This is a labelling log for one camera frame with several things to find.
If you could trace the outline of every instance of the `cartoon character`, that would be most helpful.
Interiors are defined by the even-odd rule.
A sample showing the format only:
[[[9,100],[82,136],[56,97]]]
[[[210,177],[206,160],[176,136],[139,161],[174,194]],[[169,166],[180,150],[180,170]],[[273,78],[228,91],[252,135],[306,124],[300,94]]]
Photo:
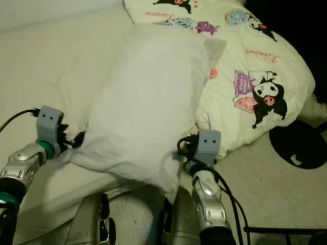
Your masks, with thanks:
[[[277,42],[277,40],[274,37],[274,34],[272,33],[272,30],[268,28],[266,25],[262,24],[250,13],[245,13],[239,9],[232,10],[227,14],[225,14],[225,20],[231,26],[237,26],[249,22],[251,28],[266,34],[272,40]]]
[[[236,9],[225,14],[225,20],[229,25],[237,26],[247,22],[250,18],[250,14],[244,13],[243,11]]]
[[[258,21],[257,19],[255,19],[253,16],[251,16],[248,20],[250,27],[262,32],[264,34],[266,34],[268,37],[270,37],[272,40],[274,40],[275,42],[277,42],[277,40],[275,39],[274,35],[272,34],[272,30],[270,28],[268,28],[266,25],[262,24],[260,21]]]
[[[257,104],[253,98],[253,88],[259,84],[254,78],[255,71],[251,72],[252,78],[248,74],[235,70],[234,75],[234,86],[235,86],[235,97],[233,102],[235,107],[240,108],[246,112],[254,114],[254,105]]]
[[[273,71],[263,71],[263,70],[250,70],[249,71],[249,79],[251,81],[255,80],[256,85],[258,85],[260,83],[262,78],[269,80],[269,79],[275,79],[276,76],[277,76],[277,73],[275,73]]]
[[[255,113],[255,129],[257,124],[261,123],[263,118],[268,115],[271,110],[285,119],[287,113],[287,105],[284,100],[284,88],[282,85],[273,83],[273,78],[266,80],[262,78],[259,85],[253,88],[253,97],[257,104],[253,106]]]
[[[158,0],[156,3],[153,3],[154,5],[156,4],[172,4],[172,5],[178,5],[180,7],[185,8],[188,13],[191,13],[191,5],[190,5],[190,0]]]
[[[210,32],[211,35],[214,35],[217,32],[219,26],[213,26],[209,24],[208,21],[199,22],[198,25],[195,27],[198,30],[198,33],[201,32]]]

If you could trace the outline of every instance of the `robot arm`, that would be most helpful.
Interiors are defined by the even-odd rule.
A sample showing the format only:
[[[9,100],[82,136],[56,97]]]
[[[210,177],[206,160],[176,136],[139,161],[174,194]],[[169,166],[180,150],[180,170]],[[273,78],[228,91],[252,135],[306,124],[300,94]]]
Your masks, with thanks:
[[[210,167],[216,164],[221,135],[218,131],[200,130],[197,140],[189,149],[190,153]],[[192,199],[196,209],[196,219],[200,230],[201,244],[236,245],[226,213],[221,203],[221,189],[212,172],[203,170],[193,161],[188,161],[186,171],[193,177]]]
[[[32,184],[34,175],[48,159],[57,158],[67,149],[65,144],[78,147],[84,133],[75,142],[65,139],[62,125],[63,113],[44,106],[37,118],[37,140],[11,154],[7,165],[0,172],[0,241],[12,244],[19,206]]]

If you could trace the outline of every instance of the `bed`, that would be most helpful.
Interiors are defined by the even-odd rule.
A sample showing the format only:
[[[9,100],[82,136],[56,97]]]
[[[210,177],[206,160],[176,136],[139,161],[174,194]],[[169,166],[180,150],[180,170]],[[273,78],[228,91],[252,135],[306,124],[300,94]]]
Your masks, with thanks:
[[[84,129],[85,110],[99,92],[132,27],[124,6],[119,5],[0,33],[0,121],[22,109],[46,104],[65,113],[67,136],[73,138]],[[317,104],[314,97],[308,100],[302,117],[308,121],[326,120],[326,107]],[[1,167],[13,151],[35,140],[34,128],[35,119],[25,116],[2,132]],[[314,170],[294,168],[271,147],[268,133],[228,153],[216,169],[242,204],[250,225],[326,228],[327,166]],[[185,173],[180,185],[192,189]],[[118,244],[155,244],[162,205],[156,188],[62,164],[60,160],[50,162],[36,175],[21,207],[15,244],[42,244],[42,239],[63,244],[61,238],[80,201],[99,191],[112,199],[111,216],[118,228]],[[234,228],[228,198],[223,197],[223,202]],[[292,240],[294,244],[306,244],[308,238]],[[280,236],[252,236],[252,244],[283,242]]]

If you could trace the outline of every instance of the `fabric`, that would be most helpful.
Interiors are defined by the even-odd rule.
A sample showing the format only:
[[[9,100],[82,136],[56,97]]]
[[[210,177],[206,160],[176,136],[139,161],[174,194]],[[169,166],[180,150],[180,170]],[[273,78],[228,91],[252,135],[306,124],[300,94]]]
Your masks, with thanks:
[[[312,94],[297,118],[313,127],[317,127],[327,120],[327,106],[318,103],[317,96]]]
[[[48,105],[62,110],[67,138],[128,40],[133,24],[123,6],[0,33],[0,124],[13,114]],[[0,134],[0,169],[13,152],[36,140],[36,118],[22,115]],[[20,206],[14,244],[43,235],[74,217],[87,195],[110,198],[142,184],[97,173],[61,159],[49,161]]]
[[[275,126],[287,126],[314,89],[297,51],[231,0],[125,0],[134,23],[180,26],[227,41],[197,111],[201,129],[222,134],[219,158]]]
[[[195,123],[202,87],[225,45],[180,28],[135,25],[94,100],[73,163],[155,185],[173,202],[176,144]]]
[[[115,244],[157,244],[158,219],[164,208],[164,199],[158,188],[150,185],[110,199],[110,217],[116,225]],[[51,233],[24,245],[65,245],[71,224],[69,221]]]

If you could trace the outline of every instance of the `white pillow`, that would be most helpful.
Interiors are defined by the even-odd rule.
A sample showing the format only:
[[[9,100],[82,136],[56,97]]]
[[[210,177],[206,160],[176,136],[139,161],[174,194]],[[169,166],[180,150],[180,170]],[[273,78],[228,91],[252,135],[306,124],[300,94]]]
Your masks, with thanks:
[[[136,25],[91,107],[73,163],[158,186],[173,202],[176,143],[194,125],[202,87],[225,45],[189,30]]]

